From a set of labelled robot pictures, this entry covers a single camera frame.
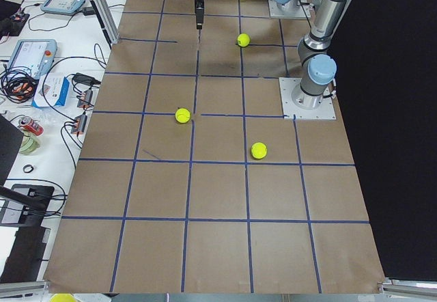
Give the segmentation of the grey orange hub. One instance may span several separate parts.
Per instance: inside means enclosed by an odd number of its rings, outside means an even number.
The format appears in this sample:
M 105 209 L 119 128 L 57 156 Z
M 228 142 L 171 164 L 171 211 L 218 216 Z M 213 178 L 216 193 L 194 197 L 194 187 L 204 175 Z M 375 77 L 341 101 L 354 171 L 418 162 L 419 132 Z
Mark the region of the grey orange hub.
M 88 117 L 85 113 L 75 117 L 70 133 L 76 136 L 82 135 L 86 128 L 87 119 Z
M 94 104 L 92 103 L 93 91 L 91 89 L 85 90 L 80 95 L 78 95 L 77 98 L 78 98 L 78 102 L 77 102 L 78 108 L 88 109 L 94 106 Z

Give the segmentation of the brown paper table cover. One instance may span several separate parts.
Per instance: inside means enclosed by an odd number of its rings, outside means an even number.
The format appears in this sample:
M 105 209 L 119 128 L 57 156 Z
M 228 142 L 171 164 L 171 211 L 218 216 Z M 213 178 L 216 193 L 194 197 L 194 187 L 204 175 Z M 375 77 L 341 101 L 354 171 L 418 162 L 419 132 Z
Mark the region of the brown paper table cover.
M 308 28 L 269 18 L 267 0 L 207 0 L 201 31 L 193 0 L 126 1 L 44 274 L 53 292 L 378 290 L 341 116 L 283 117 L 279 78 L 301 75 Z

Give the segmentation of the black power adapter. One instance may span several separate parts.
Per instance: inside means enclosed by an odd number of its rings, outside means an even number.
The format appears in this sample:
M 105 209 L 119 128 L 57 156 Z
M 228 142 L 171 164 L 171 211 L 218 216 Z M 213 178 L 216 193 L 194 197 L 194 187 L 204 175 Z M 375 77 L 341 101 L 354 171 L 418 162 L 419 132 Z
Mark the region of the black power adapter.
M 72 77 L 72 80 L 75 83 L 87 85 L 89 87 L 93 87 L 101 84 L 101 82 L 96 78 L 80 72 L 75 73 L 74 76 Z

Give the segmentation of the black laptop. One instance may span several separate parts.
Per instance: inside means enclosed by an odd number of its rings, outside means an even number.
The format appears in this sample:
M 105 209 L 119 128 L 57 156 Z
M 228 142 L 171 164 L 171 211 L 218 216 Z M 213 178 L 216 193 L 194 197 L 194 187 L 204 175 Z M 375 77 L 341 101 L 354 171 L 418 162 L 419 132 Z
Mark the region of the black laptop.
M 50 230 L 41 226 L 54 187 L 14 184 L 1 187 L 6 203 L 1 207 L 1 226 L 17 227 L 14 242 L 1 272 L 1 283 L 33 282 L 37 279 Z

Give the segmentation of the grey orange hub upper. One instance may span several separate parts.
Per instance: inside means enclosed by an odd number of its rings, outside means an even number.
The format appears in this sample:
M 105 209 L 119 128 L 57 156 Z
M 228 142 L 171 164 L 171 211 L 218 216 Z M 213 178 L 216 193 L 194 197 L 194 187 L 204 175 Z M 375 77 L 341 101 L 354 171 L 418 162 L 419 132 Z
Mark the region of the grey orange hub upper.
M 85 90 L 80 95 L 78 95 L 77 98 L 78 98 L 78 102 L 77 102 L 78 108 L 88 109 L 94 106 L 94 104 L 92 103 L 93 91 L 91 89 Z

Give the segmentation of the blue white cardboard box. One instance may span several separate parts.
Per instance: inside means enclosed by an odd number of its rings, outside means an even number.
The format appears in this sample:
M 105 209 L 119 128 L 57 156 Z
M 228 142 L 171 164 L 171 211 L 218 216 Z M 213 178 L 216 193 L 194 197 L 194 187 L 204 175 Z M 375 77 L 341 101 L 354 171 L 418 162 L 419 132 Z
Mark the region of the blue white cardboard box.
M 49 105 L 64 106 L 70 82 L 62 73 L 44 74 L 40 77 L 31 105 L 44 108 Z

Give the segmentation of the tennis ball near centre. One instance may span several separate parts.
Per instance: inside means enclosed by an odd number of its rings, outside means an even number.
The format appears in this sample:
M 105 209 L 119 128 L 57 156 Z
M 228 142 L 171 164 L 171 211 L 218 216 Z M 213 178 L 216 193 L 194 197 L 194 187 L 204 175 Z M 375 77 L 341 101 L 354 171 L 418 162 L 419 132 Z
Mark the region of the tennis ball near centre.
M 240 48 L 245 48 L 250 45 L 251 38 L 247 33 L 241 33 L 236 39 L 236 43 Z

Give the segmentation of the grey orange hub lower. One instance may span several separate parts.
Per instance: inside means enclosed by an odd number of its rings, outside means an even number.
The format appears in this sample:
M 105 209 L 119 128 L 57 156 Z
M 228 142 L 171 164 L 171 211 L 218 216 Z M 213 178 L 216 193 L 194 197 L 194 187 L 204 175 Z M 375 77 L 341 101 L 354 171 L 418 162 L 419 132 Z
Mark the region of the grey orange hub lower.
M 82 135 L 86 128 L 87 119 L 88 117 L 85 113 L 75 117 L 70 133 L 76 136 Z

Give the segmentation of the tennis ball far corner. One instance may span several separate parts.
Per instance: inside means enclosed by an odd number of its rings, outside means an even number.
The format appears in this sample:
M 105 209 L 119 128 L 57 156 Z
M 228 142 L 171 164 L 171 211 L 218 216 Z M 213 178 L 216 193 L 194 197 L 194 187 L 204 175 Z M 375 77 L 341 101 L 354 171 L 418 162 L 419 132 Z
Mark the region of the tennis ball far corner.
M 260 160 L 267 156 L 268 148 L 263 142 L 257 141 L 251 146 L 251 156 L 254 159 Z

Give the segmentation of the tennis ball on loose tape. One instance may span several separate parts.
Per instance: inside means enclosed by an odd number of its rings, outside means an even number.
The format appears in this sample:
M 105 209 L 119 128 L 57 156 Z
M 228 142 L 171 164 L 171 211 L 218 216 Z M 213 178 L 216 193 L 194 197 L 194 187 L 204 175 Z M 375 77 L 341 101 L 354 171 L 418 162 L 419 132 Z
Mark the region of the tennis ball on loose tape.
M 178 108 L 175 112 L 175 120 L 180 124 L 185 124 L 191 120 L 191 112 L 187 108 Z

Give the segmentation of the green tape roll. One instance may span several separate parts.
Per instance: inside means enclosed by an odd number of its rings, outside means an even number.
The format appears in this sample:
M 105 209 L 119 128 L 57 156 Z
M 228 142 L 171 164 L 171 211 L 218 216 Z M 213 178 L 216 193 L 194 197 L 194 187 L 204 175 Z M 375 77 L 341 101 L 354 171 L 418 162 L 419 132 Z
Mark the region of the green tape roll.
M 29 155 L 35 152 L 40 147 L 38 138 L 28 131 L 23 132 L 23 140 L 21 142 L 18 153 L 22 155 Z

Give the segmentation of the aluminium frame post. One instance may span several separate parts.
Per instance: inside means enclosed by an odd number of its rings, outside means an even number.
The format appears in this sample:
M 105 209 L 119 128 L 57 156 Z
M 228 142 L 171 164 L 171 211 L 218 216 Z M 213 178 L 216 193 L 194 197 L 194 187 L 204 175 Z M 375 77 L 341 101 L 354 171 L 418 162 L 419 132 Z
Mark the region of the aluminium frame post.
M 111 49 L 114 44 L 119 42 L 119 32 L 113 20 L 107 0 L 90 0 L 90 2 L 96 13 L 104 37 Z

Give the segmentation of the near teach pendant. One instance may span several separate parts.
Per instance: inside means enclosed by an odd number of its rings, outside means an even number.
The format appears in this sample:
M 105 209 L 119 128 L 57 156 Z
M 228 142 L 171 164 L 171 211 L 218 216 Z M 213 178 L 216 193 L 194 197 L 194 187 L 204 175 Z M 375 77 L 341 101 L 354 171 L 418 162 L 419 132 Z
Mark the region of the near teach pendant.
M 54 39 L 19 40 L 8 62 L 8 69 L 24 70 L 34 79 L 39 79 L 51 68 L 57 42 Z

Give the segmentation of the red soda can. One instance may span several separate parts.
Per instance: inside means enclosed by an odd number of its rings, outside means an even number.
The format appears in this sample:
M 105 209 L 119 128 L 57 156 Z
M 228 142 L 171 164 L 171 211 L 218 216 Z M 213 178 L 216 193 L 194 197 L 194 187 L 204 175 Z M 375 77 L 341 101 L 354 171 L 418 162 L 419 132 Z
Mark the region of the red soda can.
M 24 131 L 34 134 L 35 136 L 40 136 L 44 132 L 43 127 L 29 116 L 23 116 L 19 120 L 19 127 Z

